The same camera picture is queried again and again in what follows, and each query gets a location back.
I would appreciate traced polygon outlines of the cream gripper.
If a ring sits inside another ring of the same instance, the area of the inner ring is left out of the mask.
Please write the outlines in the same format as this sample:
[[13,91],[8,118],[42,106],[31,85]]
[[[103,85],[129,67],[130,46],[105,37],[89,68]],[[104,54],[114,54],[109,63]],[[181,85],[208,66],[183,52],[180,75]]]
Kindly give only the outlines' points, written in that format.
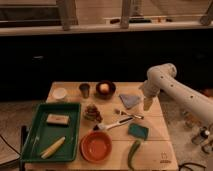
[[144,95],[143,110],[148,111],[153,104],[153,99],[158,96],[160,89],[148,80],[146,80],[139,89]]

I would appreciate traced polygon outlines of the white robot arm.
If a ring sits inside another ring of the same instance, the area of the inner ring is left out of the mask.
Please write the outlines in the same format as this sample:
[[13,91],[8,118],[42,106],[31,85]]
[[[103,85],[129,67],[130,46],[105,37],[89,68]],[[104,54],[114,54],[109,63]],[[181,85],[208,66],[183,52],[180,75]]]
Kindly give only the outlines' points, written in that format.
[[142,84],[144,96],[154,98],[163,90],[206,125],[213,124],[213,100],[178,82],[176,74],[177,69],[172,63],[150,67]]

